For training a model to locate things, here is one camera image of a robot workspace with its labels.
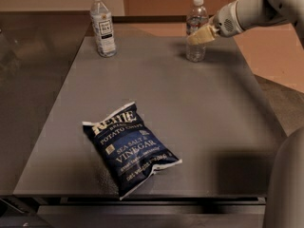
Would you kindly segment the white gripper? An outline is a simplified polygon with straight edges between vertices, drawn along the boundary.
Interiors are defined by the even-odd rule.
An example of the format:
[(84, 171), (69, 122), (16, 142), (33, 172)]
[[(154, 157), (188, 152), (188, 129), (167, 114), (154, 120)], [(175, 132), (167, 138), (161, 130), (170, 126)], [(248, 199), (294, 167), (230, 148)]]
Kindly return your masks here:
[(238, 1), (229, 3), (217, 11), (213, 18), (213, 25), (204, 25), (187, 37), (189, 45), (199, 45), (212, 42), (219, 35), (221, 37), (233, 37), (241, 34), (241, 27), (237, 16)]

